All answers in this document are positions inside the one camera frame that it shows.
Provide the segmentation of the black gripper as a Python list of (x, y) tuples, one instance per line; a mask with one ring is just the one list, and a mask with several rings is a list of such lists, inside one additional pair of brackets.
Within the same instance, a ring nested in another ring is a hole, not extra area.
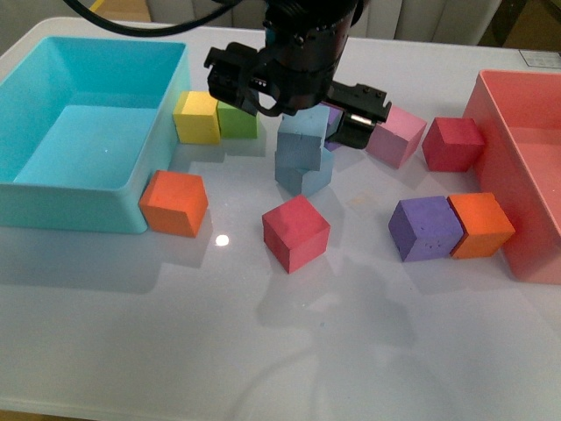
[(342, 111), (328, 139), (355, 149), (367, 146), (391, 109), (386, 92), (334, 79), (349, 31), (367, 1), (269, 1), (260, 50), (231, 42), (210, 49), (209, 93), (246, 113), (294, 116), (320, 103)]

